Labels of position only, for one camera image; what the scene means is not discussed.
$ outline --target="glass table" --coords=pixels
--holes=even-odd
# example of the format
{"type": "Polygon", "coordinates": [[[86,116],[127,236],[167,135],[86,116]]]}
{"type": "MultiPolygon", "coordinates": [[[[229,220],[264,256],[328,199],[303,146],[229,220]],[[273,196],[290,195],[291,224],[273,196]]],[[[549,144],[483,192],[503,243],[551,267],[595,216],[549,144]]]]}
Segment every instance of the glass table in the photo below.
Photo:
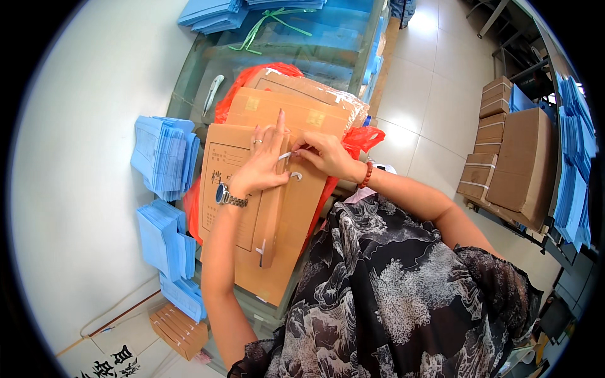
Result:
{"type": "MultiPolygon", "coordinates": [[[[278,21],[267,18],[249,47],[259,51],[261,55],[230,48],[241,47],[248,32],[263,17],[260,11],[250,12],[239,29],[208,36],[199,34],[185,59],[166,115],[189,119],[196,125],[194,132],[200,138],[202,148],[194,178],[199,176],[206,131],[215,117],[214,108],[245,68],[284,62],[296,66],[310,79],[357,96],[371,58],[373,42],[381,32],[379,26],[386,26],[389,12],[387,0],[329,0],[322,10],[277,16],[305,31],[309,31],[306,27],[311,30],[320,28],[322,33],[314,33],[311,37],[292,32],[278,21]],[[220,74],[225,79],[204,116],[204,103],[210,86],[220,74]]],[[[181,201],[177,201],[175,205],[183,209],[181,201]]],[[[193,278],[198,284],[201,274],[200,254],[201,247],[198,246],[193,278]]],[[[308,251],[298,260],[286,292],[277,307],[264,303],[242,288],[235,287],[235,295],[244,314],[260,339],[271,337],[271,332],[284,317],[307,254],[308,251]]],[[[226,374],[227,369],[212,338],[204,349],[211,354],[210,366],[226,374]]]]}

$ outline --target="watch face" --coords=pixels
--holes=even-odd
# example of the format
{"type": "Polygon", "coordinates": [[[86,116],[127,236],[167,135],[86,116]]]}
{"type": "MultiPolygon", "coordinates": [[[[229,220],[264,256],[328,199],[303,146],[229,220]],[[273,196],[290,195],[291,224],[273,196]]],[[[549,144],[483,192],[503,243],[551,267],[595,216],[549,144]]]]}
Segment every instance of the watch face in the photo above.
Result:
{"type": "Polygon", "coordinates": [[[223,199],[223,194],[225,193],[225,185],[220,183],[217,188],[217,203],[220,204],[223,199]]]}

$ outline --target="electrical cord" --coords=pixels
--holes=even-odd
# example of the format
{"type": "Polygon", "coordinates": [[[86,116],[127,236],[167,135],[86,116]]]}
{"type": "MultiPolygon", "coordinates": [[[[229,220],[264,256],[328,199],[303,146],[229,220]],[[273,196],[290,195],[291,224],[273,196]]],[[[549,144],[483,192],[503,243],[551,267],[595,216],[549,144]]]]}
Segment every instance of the electrical cord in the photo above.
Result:
{"type": "MultiPolygon", "coordinates": [[[[154,275],[154,276],[152,276],[152,277],[151,277],[151,278],[149,278],[147,281],[143,282],[143,283],[142,283],[142,284],[140,284],[140,285],[139,285],[137,288],[135,288],[133,291],[131,291],[131,292],[130,292],[128,295],[126,295],[124,298],[120,299],[120,301],[119,301],[118,303],[114,304],[114,305],[113,305],[113,306],[112,306],[112,307],[111,307],[109,310],[107,310],[106,312],[102,313],[101,315],[97,316],[97,317],[96,317],[96,318],[94,318],[93,320],[91,320],[91,321],[89,321],[88,323],[86,323],[86,324],[84,325],[84,327],[82,327],[82,328],[80,329],[80,332],[79,332],[79,333],[80,333],[80,337],[81,337],[82,339],[90,339],[90,338],[91,338],[91,336],[90,336],[90,335],[83,335],[83,334],[82,334],[82,332],[84,331],[84,329],[86,329],[86,327],[88,327],[88,326],[89,326],[89,325],[91,325],[92,323],[96,322],[96,321],[97,321],[97,320],[99,320],[100,318],[104,317],[104,316],[105,316],[106,314],[108,314],[108,313],[109,313],[111,310],[114,310],[114,309],[115,309],[116,307],[118,307],[118,306],[119,306],[119,305],[120,305],[120,304],[121,304],[123,301],[125,301],[126,299],[128,299],[128,297],[130,297],[132,294],[134,294],[134,293],[135,293],[135,292],[136,292],[138,289],[142,288],[143,286],[147,285],[149,282],[151,282],[152,280],[157,279],[157,278],[158,278],[158,275],[154,275]]],[[[120,324],[122,324],[122,323],[124,323],[124,322],[126,322],[126,321],[128,321],[128,320],[130,320],[130,319],[132,319],[132,318],[134,318],[134,317],[136,317],[136,316],[138,316],[138,315],[141,315],[143,312],[144,312],[144,311],[141,311],[140,313],[138,313],[138,314],[136,314],[136,315],[134,315],[134,316],[132,316],[132,317],[130,317],[130,318],[128,318],[128,319],[125,319],[125,320],[121,321],[120,323],[116,324],[116,325],[115,325],[115,326],[113,326],[112,328],[115,328],[115,327],[117,327],[118,325],[120,325],[120,324]]]]}

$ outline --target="stack of blue folders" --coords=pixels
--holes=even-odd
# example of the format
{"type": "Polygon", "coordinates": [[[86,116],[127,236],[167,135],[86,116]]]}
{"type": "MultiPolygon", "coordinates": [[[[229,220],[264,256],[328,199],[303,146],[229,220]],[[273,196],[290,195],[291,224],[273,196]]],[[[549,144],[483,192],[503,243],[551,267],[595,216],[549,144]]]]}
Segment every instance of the stack of blue folders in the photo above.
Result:
{"type": "Polygon", "coordinates": [[[244,0],[189,0],[178,24],[210,34],[240,27],[247,14],[244,0]]]}
{"type": "Polygon", "coordinates": [[[512,85],[511,98],[508,100],[508,108],[511,113],[535,108],[537,106],[538,105],[534,104],[516,84],[512,85]]]}
{"type": "Polygon", "coordinates": [[[322,9],[328,0],[246,0],[250,10],[273,8],[311,8],[322,9]]]}
{"type": "Polygon", "coordinates": [[[164,296],[196,322],[206,317],[195,270],[195,239],[185,235],[185,213],[162,200],[137,209],[143,259],[160,270],[164,296]]]}
{"type": "Polygon", "coordinates": [[[145,186],[162,200],[175,201],[191,187],[200,139],[189,120],[139,116],[130,163],[145,186]]]}
{"type": "Polygon", "coordinates": [[[561,180],[555,208],[555,228],[576,251],[590,247],[588,220],[588,182],[590,159],[597,153],[594,126],[584,96],[572,77],[557,74],[561,130],[561,180]]]}
{"type": "Polygon", "coordinates": [[[193,277],[195,239],[185,235],[185,213],[163,200],[137,209],[143,259],[172,281],[193,277]]]}
{"type": "Polygon", "coordinates": [[[196,322],[206,317],[200,287],[190,279],[170,281],[160,273],[160,289],[167,300],[196,322]]]}

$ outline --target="brown cardboard box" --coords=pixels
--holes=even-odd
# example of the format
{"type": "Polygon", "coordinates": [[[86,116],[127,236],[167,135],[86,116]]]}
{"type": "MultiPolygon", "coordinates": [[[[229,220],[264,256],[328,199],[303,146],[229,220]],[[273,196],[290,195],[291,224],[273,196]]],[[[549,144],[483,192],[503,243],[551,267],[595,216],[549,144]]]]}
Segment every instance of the brown cardboard box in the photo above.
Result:
{"type": "Polygon", "coordinates": [[[166,344],[188,361],[208,342],[208,326],[196,324],[172,304],[152,314],[149,323],[166,344]]]}
{"type": "Polygon", "coordinates": [[[554,187],[551,121],[540,108],[506,116],[502,148],[487,200],[511,210],[519,223],[539,231],[554,187]]]}
{"type": "Polygon", "coordinates": [[[499,78],[497,78],[496,80],[492,81],[491,83],[487,84],[486,86],[483,87],[483,93],[481,95],[481,102],[483,102],[484,99],[488,99],[490,97],[494,97],[496,95],[501,95],[502,98],[507,99],[510,98],[511,96],[511,88],[512,88],[512,83],[510,80],[508,80],[506,78],[506,76],[500,76],[499,78]]]}
{"type": "Polygon", "coordinates": [[[500,153],[505,119],[506,113],[498,113],[479,120],[477,139],[475,140],[475,149],[473,151],[475,154],[500,153]]]}
{"type": "Polygon", "coordinates": [[[469,200],[470,202],[476,204],[478,207],[481,207],[483,210],[494,214],[495,216],[499,217],[502,220],[505,220],[506,222],[512,224],[513,226],[515,225],[516,221],[510,217],[510,214],[504,213],[502,211],[502,210],[505,210],[503,207],[500,207],[498,205],[492,204],[491,202],[487,202],[485,200],[479,200],[475,197],[470,197],[470,196],[467,196],[464,194],[462,194],[462,196],[464,198],[466,198],[467,200],[469,200]]]}
{"type": "Polygon", "coordinates": [[[498,155],[496,154],[470,154],[467,156],[457,192],[467,198],[485,201],[497,160],[498,155]]]}
{"type": "Polygon", "coordinates": [[[487,99],[482,98],[481,107],[479,108],[479,118],[482,119],[498,113],[508,113],[508,100],[510,99],[510,95],[506,98],[504,95],[504,93],[500,93],[487,99]]]}
{"type": "Polygon", "coordinates": [[[318,83],[305,77],[292,77],[280,74],[275,70],[265,68],[253,77],[245,87],[256,90],[291,94],[310,100],[338,106],[349,112],[348,125],[350,127],[363,126],[368,115],[369,105],[357,97],[335,90],[332,87],[318,83]]]}
{"type": "MultiPolygon", "coordinates": [[[[199,235],[203,240],[209,235],[213,211],[217,208],[214,196],[218,183],[210,186],[204,184],[212,182],[215,171],[212,166],[216,163],[211,164],[211,154],[226,155],[225,152],[213,151],[213,144],[241,151],[240,160],[243,165],[249,156],[252,128],[257,124],[275,123],[280,108],[286,112],[286,126],[291,130],[290,143],[306,130],[318,130],[342,137],[347,123],[348,112],[336,106],[298,96],[240,88],[231,105],[227,123],[242,126],[213,124],[209,127],[206,137],[200,190],[199,235]]],[[[235,172],[237,168],[232,166],[231,171],[235,172]]],[[[291,178],[285,186],[275,241],[276,252],[271,267],[262,269],[259,266],[260,255],[255,249],[262,246],[252,245],[253,232],[240,232],[235,248],[235,283],[273,305],[280,304],[286,290],[327,178],[326,174],[308,161],[291,160],[286,169],[290,172],[300,172],[303,176],[301,181],[291,178]]],[[[226,181],[225,172],[221,172],[223,181],[226,181]]],[[[255,202],[255,197],[259,197],[258,194],[252,193],[249,197],[243,223],[243,226],[246,226],[247,221],[251,222],[253,229],[258,223],[260,203],[255,202]]]]}

